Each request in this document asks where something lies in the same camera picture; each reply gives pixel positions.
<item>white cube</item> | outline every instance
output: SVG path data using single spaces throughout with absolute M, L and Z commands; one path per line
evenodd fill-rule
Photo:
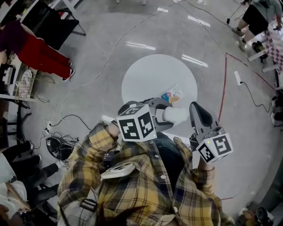
M 143 142 L 157 137 L 147 104 L 128 108 L 116 120 L 124 141 Z
M 213 163 L 225 158 L 233 152 L 229 133 L 221 134 L 212 138 L 204 139 L 196 148 L 201 157 L 207 163 Z

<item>black chair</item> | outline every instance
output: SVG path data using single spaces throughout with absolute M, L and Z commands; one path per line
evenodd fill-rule
M 73 19 L 61 19 L 59 12 L 69 13 Z M 54 10 L 40 0 L 23 20 L 23 24 L 31 29 L 35 36 L 42 38 L 53 49 L 59 50 L 71 33 L 85 36 L 86 33 L 67 8 Z M 79 25 L 83 33 L 73 31 Z

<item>yellow plaid shirt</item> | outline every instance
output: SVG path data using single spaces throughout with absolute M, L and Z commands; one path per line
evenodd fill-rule
M 85 199 L 90 187 L 95 189 L 102 183 L 97 203 L 98 213 L 103 203 L 105 218 L 145 206 L 127 220 L 144 226 L 166 225 L 174 218 L 180 226 L 234 225 L 223 213 L 221 200 L 213 194 L 214 169 L 192 169 L 191 151 L 179 138 L 175 137 L 174 142 L 185 163 L 174 193 L 153 141 L 122 142 L 112 166 L 132 162 L 136 170 L 128 176 L 100 182 L 100 174 L 105 171 L 103 156 L 114 150 L 117 143 L 104 124 L 97 124 L 69 157 L 70 168 L 60 182 L 58 203 L 65 209 L 72 202 Z

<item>black shorts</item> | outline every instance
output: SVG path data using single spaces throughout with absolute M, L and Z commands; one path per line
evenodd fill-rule
M 254 5 L 250 5 L 243 16 L 243 20 L 249 24 L 249 30 L 256 36 L 267 30 L 268 22 Z

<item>concrete floor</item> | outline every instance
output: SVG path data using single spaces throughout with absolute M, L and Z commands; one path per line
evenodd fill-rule
M 231 16 L 240 2 L 189 1 L 208 10 L 223 22 Z M 50 103 L 30 103 L 32 115 L 24 125 L 26 138 L 38 147 L 42 130 L 45 128 L 44 120 L 53 121 L 54 117 L 56 122 L 60 120 L 62 102 L 66 95 L 99 74 L 113 45 L 127 30 L 149 15 L 157 13 L 158 8 L 166 8 L 171 2 L 148 0 L 146 6 L 142 6 L 139 0 L 121 0 L 120 4 L 116 4 L 115 0 L 80 2 L 76 8 L 76 16 L 87 36 L 71 34 L 60 49 L 63 54 L 70 57 L 76 73 L 70 82 L 63 83 L 59 77 L 51 75 L 56 84 L 36 83 L 36 93 L 49 99 Z M 116 117 L 117 110 L 123 104 L 121 85 L 127 69 L 138 59 L 151 54 L 167 54 L 183 61 L 195 76 L 198 102 L 215 111 L 217 115 L 222 105 L 226 77 L 220 123 L 230 133 L 234 152 L 225 160 L 214 164 L 215 193 L 221 199 L 235 196 L 223 201 L 224 211 L 235 217 L 260 188 L 272 162 L 279 129 L 273 128 L 270 114 L 263 108 L 256 108 L 253 105 L 247 88 L 243 85 L 237 86 L 233 67 L 239 71 L 241 79 L 249 86 L 255 102 L 266 106 L 274 95 L 274 72 L 263 74 L 263 66 L 259 59 L 249 63 L 247 53 L 243 53 L 237 46 L 237 37 L 227 26 L 208 13 L 184 1 L 173 4 L 167 10 L 168 12 L 160 12 L 147 19 L 125 35 L 114 49 L 101 76 L 95 82 L 77 89 L 68 96 L 62 115 L 76 114 L 91 128 L 101 120 L 102 115 Z M 243 12 L 244 7 L 241 7 L 233 18 Z M 198 22 L 188 19 L 188 16 L 204 21 L 207 30 Z M 235 26 L 238 21 L 234 22 L 233 18 L 231 23 Z M 127 41 L 153 46 L 156 50 L 127 46 Z M 226 62 L 226 53 L 240 59 L 248 67 L 228 55 Z M 182 60 L 182 54 L 203 61 L 208 67 Z M 252 70 L 258 72 L 271 87 Z M 68 120 L 72 123 L 61 122 L 51 131 L 78 136 L 81 139 L 88 133 L 88 129 L 77 118 L 69 117 Z M 190 121 L 183 122 L 166 132 L 190 137 Z M 45 139 L 42 139 L 41 147 L 36 152 L 43 155 L 42 167 L 56 161 L 48 153 Z M 49 182 L 58 183 L 63 173 L 64 169 L 60 170 Z

